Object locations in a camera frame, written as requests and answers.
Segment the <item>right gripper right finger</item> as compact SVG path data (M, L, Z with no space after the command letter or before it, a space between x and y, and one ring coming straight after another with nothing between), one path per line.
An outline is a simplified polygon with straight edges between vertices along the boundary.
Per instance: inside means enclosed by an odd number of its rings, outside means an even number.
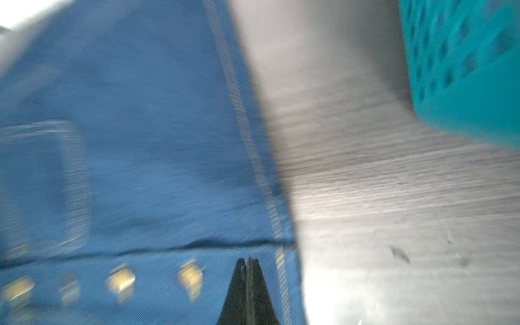
M249 324L280 325L257 259L249 258Z

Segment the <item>dark blue denim skirt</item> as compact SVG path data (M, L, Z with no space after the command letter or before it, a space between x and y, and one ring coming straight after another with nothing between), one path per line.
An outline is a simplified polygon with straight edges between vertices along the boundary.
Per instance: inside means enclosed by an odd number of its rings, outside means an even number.
M227 1L63 1L1 36L1 323L217 324L237 261L305 324Z

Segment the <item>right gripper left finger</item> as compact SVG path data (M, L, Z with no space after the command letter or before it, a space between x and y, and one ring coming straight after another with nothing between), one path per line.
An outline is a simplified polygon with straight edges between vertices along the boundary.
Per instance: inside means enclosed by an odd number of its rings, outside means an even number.
M246 262L240 258L234 268L218 325L246 324Z

